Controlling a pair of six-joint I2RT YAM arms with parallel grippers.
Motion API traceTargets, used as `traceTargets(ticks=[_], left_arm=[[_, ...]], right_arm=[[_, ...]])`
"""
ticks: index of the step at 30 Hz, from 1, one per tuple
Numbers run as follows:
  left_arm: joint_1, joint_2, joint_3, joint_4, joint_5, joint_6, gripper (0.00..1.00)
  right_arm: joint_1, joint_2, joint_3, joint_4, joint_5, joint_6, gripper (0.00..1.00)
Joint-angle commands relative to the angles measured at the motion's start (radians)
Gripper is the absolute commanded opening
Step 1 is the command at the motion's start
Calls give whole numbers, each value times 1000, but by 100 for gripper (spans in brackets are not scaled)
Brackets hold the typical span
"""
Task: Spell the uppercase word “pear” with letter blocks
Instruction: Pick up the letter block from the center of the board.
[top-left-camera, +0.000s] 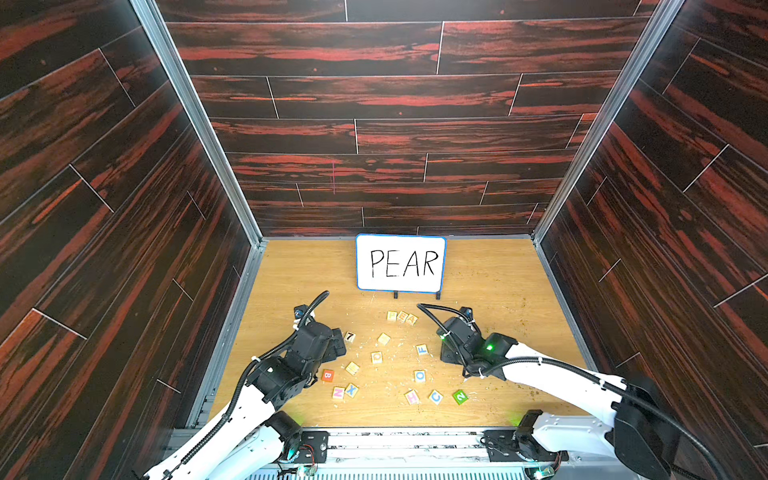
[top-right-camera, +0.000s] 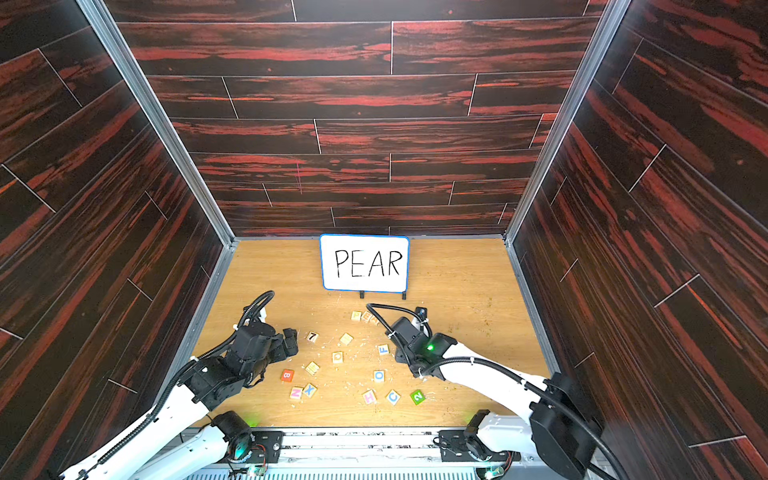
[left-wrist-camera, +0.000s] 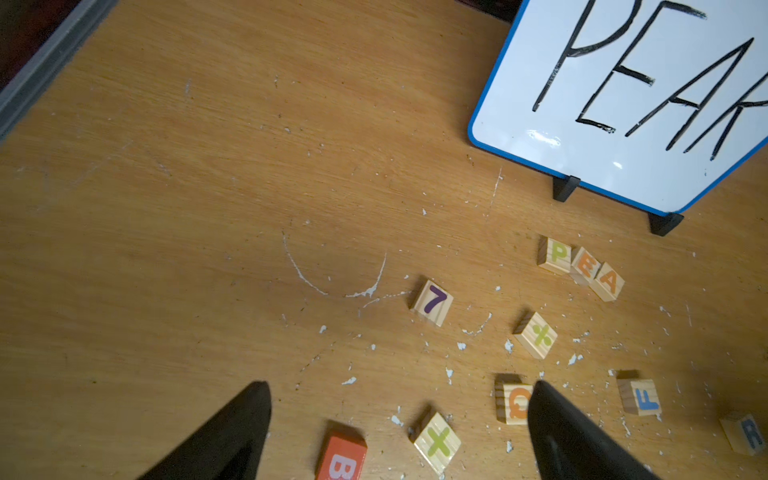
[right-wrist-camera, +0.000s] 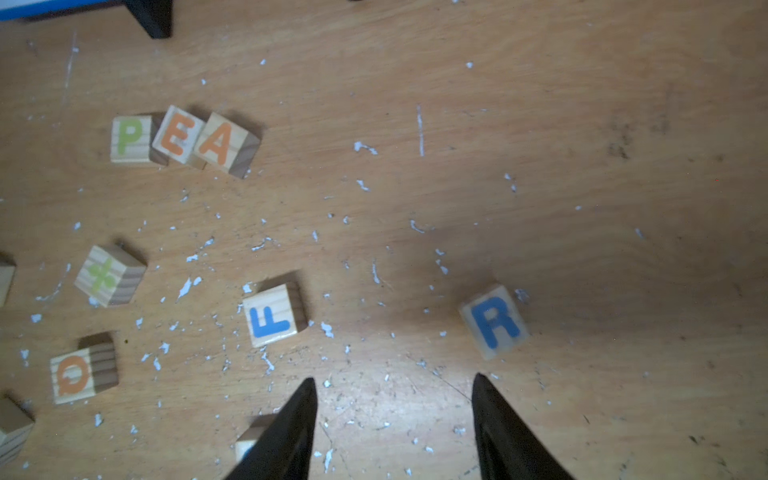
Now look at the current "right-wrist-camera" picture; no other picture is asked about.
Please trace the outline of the wooden block blue R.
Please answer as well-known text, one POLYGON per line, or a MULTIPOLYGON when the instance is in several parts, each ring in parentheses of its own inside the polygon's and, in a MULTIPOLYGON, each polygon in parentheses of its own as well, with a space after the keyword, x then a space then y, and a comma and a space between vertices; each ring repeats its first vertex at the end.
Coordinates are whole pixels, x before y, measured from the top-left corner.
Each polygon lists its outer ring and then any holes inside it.
POLYGON ((515 302, 501 284, 464 302, 459 312, 485 360, 512 350, 529 337, 515 302))

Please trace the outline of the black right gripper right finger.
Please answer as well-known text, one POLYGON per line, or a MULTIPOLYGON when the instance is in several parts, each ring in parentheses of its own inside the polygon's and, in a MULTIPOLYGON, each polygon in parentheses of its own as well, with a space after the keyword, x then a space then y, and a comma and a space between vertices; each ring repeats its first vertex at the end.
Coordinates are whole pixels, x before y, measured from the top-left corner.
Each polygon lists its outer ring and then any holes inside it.
POLYGON ((482 479, 574 479, 481 373, 471 402, 482 479))

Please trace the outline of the wooden block orange E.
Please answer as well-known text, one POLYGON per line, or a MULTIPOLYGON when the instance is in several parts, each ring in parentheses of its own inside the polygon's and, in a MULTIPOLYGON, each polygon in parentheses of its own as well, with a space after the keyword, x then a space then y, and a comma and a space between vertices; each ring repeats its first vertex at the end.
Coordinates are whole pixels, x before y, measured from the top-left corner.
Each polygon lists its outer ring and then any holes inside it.
POLYGON ((153 139, 152 148, 183 165, 203 170, 206 161, 194 154, 197 140, 206 122, 171 105, 153 139))

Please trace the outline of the wooden block green P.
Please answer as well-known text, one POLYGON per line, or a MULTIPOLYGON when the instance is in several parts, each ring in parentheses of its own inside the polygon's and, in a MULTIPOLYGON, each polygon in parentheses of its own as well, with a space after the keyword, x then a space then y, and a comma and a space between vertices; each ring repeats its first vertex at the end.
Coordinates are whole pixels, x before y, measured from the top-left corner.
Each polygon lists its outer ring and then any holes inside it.
POLYGON ((127 166, 167 166, 165 154, 152 146, 160 121, 154 115, 117 116, 113 119, 110 161, 127 166))

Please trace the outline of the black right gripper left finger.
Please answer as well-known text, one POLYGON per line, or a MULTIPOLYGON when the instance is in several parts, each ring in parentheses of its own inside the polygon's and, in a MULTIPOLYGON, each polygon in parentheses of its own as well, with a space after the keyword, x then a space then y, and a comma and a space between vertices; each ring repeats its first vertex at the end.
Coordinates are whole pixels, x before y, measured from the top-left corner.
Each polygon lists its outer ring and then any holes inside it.
POLYGON ((316 383, 307 377, 226 479, 308 479, 317 410, 316 383))

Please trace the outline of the wooden block orange A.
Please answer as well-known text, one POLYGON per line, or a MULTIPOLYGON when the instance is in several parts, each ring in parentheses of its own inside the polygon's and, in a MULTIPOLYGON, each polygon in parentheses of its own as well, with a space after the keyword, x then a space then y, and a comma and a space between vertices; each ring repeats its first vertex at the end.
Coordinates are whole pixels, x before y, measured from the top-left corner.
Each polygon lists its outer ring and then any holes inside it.
POLYGON ((260 139, 234 121, 211 113, 192 151, 196 159, 243 179, 260 147, 260 139))

